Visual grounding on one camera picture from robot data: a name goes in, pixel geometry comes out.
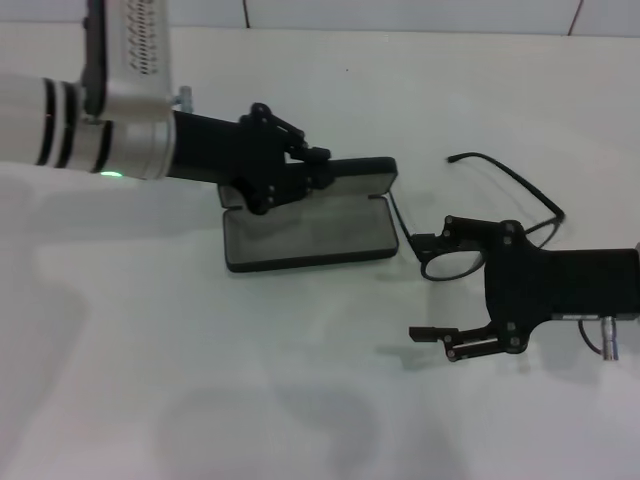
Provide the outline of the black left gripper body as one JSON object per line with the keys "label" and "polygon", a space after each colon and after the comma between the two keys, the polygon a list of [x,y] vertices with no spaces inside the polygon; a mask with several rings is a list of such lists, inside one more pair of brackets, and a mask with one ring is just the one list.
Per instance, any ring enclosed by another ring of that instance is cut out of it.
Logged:
{"label": "black left gripper body", "polygon": [[231,187],[256,215],[308,195],[308,169],[289,166],[286,159],[307,160],[305,134],[267,105],[253,104],[236,122],[181,111],[173,118],[170,177]]}

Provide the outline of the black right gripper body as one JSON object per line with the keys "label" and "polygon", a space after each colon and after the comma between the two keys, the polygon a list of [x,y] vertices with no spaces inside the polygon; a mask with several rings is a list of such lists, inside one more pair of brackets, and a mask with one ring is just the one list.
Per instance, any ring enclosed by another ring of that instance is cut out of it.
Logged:
{"label": "black right gripper body", "polygon": [[486,250],[484,286],[488,326],[502,350],[519,354],[545,322],[638,318],[639,252],[545,250],[507,221]]}

